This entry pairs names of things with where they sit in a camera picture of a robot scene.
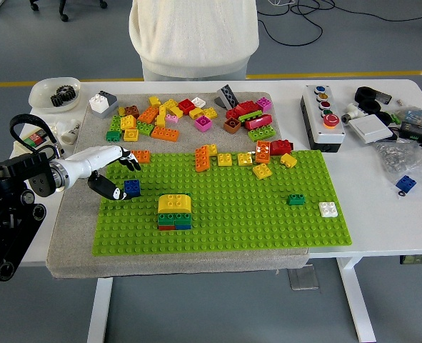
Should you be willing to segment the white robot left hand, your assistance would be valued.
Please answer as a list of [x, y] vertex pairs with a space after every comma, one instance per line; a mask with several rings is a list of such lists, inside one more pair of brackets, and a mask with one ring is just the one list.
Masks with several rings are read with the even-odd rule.
[[61, 168], [61, 188], [71, 188], [77, 179], [87, 179], [90, 189], [104, 198], [112, 200], [131, 199], [125, 191], [120, 190], [113, 182], [98, 173], [100, 168], [119, 161], [130, 171], [140, 171], [141, 166], [135, 155], [121, 146], [94, 146], [67, 159], [56, 160]]

